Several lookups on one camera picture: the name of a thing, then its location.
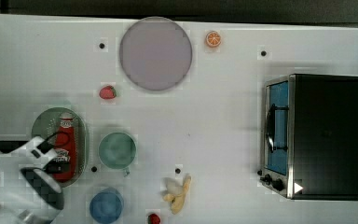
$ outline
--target ketchup bottle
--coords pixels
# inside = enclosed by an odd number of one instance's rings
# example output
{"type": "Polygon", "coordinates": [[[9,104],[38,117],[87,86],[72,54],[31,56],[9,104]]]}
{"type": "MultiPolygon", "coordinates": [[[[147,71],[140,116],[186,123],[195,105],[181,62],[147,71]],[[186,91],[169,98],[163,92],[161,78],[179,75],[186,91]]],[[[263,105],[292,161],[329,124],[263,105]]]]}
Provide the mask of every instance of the ketchup bottle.
{"type": "Polygon", "coordinates": [[[74,127],[72,126],[74,117],[70,113],[60,115],[61,125],[58,130],[55,150],[58,156],[54,159],[57,163],[68,163],[70,170],[61,174],[53,174],[59,182],[66,182],[75,175],[76,169],[76,141],[74,127]]]}

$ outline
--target table surface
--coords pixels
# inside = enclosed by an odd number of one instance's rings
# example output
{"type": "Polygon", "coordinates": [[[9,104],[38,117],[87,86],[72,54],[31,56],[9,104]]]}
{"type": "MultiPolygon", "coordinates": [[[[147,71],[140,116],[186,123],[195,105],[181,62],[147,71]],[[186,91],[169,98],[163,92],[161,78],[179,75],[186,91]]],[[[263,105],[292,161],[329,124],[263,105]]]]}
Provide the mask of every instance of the table surface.
{"type": "Polygon", "coordinates": [[[54,223],[92,223],[88,203],[103,186],[123,195],[117,223],[144,223],[150,212],[163,223],[358,223],[358,202],[286,200],[256,175],[265,81],[292,73],[358,76],[358,29],[178,21],[193,63],[177,88],[155,93],[131,83],[118,61],[134,22],[0,15],[0,140],[29,139],[36,117],[55,105],[74,109],[89,127],[87,170],[64,189],[54,223]],[[217,50],[203,42],[211,30],[222,36],[217,50]],[[119,92],[113,102],[98,97],[107,83],[119,92]],[[138,144],[128,177],[103,166],[97,153],[102,138],[119,130],[138,144]],[[191,189],[174,216],[162,201],[164,178],[186,174],[191,189]]]}

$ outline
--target oven window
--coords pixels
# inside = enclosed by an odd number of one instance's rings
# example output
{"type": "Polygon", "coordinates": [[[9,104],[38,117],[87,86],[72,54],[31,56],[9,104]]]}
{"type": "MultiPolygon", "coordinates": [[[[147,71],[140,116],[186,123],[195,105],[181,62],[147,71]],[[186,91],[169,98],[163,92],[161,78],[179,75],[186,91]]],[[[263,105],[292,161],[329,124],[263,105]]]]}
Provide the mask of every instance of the oven window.
{"type": "Polygon", "coordinates": [[[287,115],[289,106],[289,85],[282,82],[269,86],[270,138],[266,147],[267,169],[286,175],[287,169],[287,115]]]}

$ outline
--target blue bowl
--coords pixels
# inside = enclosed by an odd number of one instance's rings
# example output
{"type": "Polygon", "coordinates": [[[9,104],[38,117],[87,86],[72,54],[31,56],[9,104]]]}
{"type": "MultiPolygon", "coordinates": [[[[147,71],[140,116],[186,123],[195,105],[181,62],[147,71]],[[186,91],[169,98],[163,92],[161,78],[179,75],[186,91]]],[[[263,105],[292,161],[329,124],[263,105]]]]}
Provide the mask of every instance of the blue bowl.
{"type": "Polygon", "coordinates": [[[118,220],[123,211],[124,201],[120,193],[113,188],[99,192],[89,204],[92,218],[101,224],[110,224],[118,220]]]}

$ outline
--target control dial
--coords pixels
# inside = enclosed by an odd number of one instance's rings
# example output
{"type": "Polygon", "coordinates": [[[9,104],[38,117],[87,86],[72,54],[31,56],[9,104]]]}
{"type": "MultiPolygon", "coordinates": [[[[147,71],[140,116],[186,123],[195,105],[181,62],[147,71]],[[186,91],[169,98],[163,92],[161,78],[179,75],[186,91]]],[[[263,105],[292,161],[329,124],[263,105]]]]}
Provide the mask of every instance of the control dial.
{"type": "Polygon", "coordinates": [[[275,188],[277,191],[281,191],[284,189],[283,182],[280,179],[272,181],[272,187],[275,188]]]}
{"type": "Polygon", "coordinates": [[[265,175],[264,177],[260,177],[260,180],[263,181],[266,185],[270,185],[272,178],[270,175],[265,175]]]}

